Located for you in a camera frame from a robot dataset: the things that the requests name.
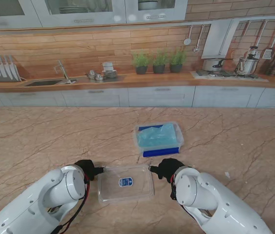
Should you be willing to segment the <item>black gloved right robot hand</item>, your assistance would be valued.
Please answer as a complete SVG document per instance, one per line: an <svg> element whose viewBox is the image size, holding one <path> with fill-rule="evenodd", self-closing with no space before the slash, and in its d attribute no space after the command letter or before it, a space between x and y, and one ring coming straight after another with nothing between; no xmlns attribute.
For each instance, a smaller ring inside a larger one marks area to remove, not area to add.
<svg viewBox="0 0 275 234"><path fill-rule="evenodd" d="M165 158L158 166L150 166L150 171L155 173L158 179L165 178L168 183L171 183L171 178L175 172L184 166L184 164L174 158Z"/></svg>

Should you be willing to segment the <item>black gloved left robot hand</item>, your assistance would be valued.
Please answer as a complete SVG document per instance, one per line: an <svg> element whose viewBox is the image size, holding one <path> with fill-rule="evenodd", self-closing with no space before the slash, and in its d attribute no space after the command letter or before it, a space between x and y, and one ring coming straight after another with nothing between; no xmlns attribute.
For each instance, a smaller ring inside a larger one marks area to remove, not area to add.
<svg viewBox="0 0 275 234"><path fill-rule="evenodd" d="M84 181L93 181L95 176L104 172L103 167L95 167L94 163L90 159L79 160L75 163L76 166L80 167L84 173Z"/></svg>

